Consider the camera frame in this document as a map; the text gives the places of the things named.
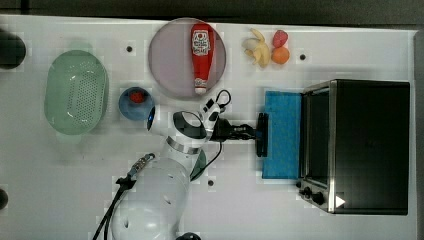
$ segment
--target toy fruit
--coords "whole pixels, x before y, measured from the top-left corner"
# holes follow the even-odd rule
[[[256,38],[246,39],[242,46],[246,49],[247,56],[255,58],[253,64],[258,63],[262,68],[266,67],[271,59],[271,52],[265,43],[264,36],[256,29],[250,29]]]
[[[290,52],[285,47],[279,47],[272,51],[272,61],[278,64],[286,63],[290,58]]]
[[[274,34],[274,38],[272,39],[272,45],[275,48],[282,47],[287,42],[287,39],[289,39],[289,35],[283,30],[278,30]]]

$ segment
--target white table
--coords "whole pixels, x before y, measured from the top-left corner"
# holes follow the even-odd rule
[[[0,187],[9,194],[0,211],[0,239],[89,239],[112,200],[114,181],[163,138],[120,115],[117,101],[130,86],[148,88],[156,103],[197,110],[201,102],[163,95],[149,72],[147,50],[163,21],[0,16],[0,27],[17,32],[28,47],[24,64],[0,71]],[[414,31],[301,26],[213,24],[227,49],[227,68],[214,96],[226,88],[232,105],[224,117],[256,125],[265,88],[301,91],[334,78],[404,80],[413,86]],[[277,29],[289,33],[292,57],[284,66],[252,66],[241,47]],[[105,118],[78,145],[61,144],[44,117],[48,69],[61,53],[86,42],[105,65],[110,96]],[[133,52],[126,52],[126,47]],[[307,56],[305,61],[299,55]],[[411,123],[408,216],[330,215],[301,200],[292,181],[261,179],[253,141],[224,144],[223,154],[192,184],[181,231],[202,239],[415,239],[415,120]],[[215,155],[217,146],[206,147]],[[208,179],[215,185],[209,187]]]

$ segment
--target black cable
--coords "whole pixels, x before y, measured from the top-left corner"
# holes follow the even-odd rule
[[[119,199],[121,198],[122,194],[124,194],[125,190],[118,190],[118,192],[115,195],[115,198],[113,199],[114,202],[112,202],[112,204],[110,205],[109,209],[109,217],[106,220],[106,225],[105,225],[105,230],[103,232],[103,240],[107,240],[107,233],[109,231],[109,224],[110,224],[110,220],[112,219],[113,216],[113,210],[115,209],[115,205],[116,203],[119,201]]]
[[[209,167],[209,165],[211,165],[218,157],[219,157],[219,155],[221,154],[221,151],[222,151],[222,142],[220,142],[219,143],[219,151],[218,151],[218,153],[215,155],[215,157],[212,159],[212,160],[210,160],[209,162],[208,162],[208,164],[206,164],[206,166],[204,166],[196,175],[194,175],[194,177],[192,177],[191,179],[190,179],[190,181],[193,181],[194,179],[196,179],[200,174],[202,174],[203,173],[203,171],[205,171],[205,169],[207,168],[207,167]]]
[[[115,194],[115,197],[113,198],[112,204],[110,205],[109,209],[107,210],[105,216],[103,217],[102,221],[99,224],[99,227],[96,230],[96,233],[94,234],[93,240],[96,240],[97,237],[99,236],[103,225],[105,225],[105,229],[104,229],[104,240],[107,240],[107,233],[109,230],[109,224],[110,224],[110,220],[113,216],[113,210],[115,209],[115,205],[116,203],[119,201],[119,199],[121,198],[121,196],[124,194],[125,191],[131,189],[134,184],[135,184],[135,180],[131,180],[131,178],[129,176],[127,176],[126,178],[120,178],[118,179],[118,181],[116,182],[117,184],[120,185],[118,192]]]
[[[227,95],[228,95],[228,101],[226,102],[226,103],[223,103],[223,104],[219,104],[218,103],[218,99],[219,99],[219,97],[221,96],[221,93],[223,93],[223,92],[225,92],[225,93],[227,93]],[[223,108],[223,107],[225,107],[225,106],[227,106],[228,104],[230,104],[230,102],[231,102],[231,94],[230,94],[230,92],[229,91],[227,91],[227,90],[221,90],[219,93],[218,93],[218,95],[216,96],[216,100],[215,100],[215,102],[216,103],[218,103],[218,105],[219,105],[219,107],[220,108]]]

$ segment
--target wire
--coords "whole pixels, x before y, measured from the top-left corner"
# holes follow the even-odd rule
[[[194,177],[192,177],[191,179],[190,179],[190,181],[193,181],[194,179],[196,179],[199,175],[201,175],[204,171],[205,171],[205,169],[207,168],[207,167],[209,167],[209,165],[211,165],[218,157],[219,157],[219,155],[221,154],[221,151],[222,151],[222,142],[220,142],[219,143],[219,151],[218,151],[218,153],[215,155],[215,157],[212,159],[212,160],[210,160],[209,162],[208,162],[208,164],[206,164],[206,166],[204,166],[196,175],[194,175]]]
[[[226,102],[226,103],[223,103],[223,104],[219,104],[218,103],[218,99],[219,99],[219,97],[221,96],[221,93],[223,93],[223,92],[225,92],[225,93],[227,93],[227,95],[228,95],[228,101]],[[218,95],[216,96],[216,100],[215,100],[215,102],[217,102],[218,103],[218,105],[219,105],[219,107],[220,108],[223,108],[223,107],[225,107],[225,106],[227,106],[228,104],[230,104],[230,102],[231,102],[231,94],[230,94],[230,92],[228,91],[228,90],[221,90],[219,93],[218,93]]]
[[[113,198],[112,204],[110,205],[105,216],[103,217],[102,221],[100,222],[99,227],[97,228],[97,231],[94,234],[93,240],[97,239],[97,237],[99,236],[100,231],[102,230],[103,225],[105,223],[106,223],[106,225],[105,225],[103,239],[107,240],[107,233],[108,233],[108,230],[109,230],[110,219],[112,218],[112,215],[113,215],[113,210],[115,209],[116,203],[119,201],[119,199],[121,198],[121,196],[124,192],[125,192],[125,190],[123,189],[123,187],[120,187],[118,192],[116,193],[115,197]]]

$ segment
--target round plate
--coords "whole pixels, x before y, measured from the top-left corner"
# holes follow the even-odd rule
[[[165,93],[172,97],[199,97],[194,92],[190,36],[191,28],[196,23],[204,22],[193,18],[179,18],[171,21],[156,33],[150,43],[150,71]],[[215,51],[207,89],[211,89],[219,81],[224,73],[225,62],[224,43],[215,31]]]

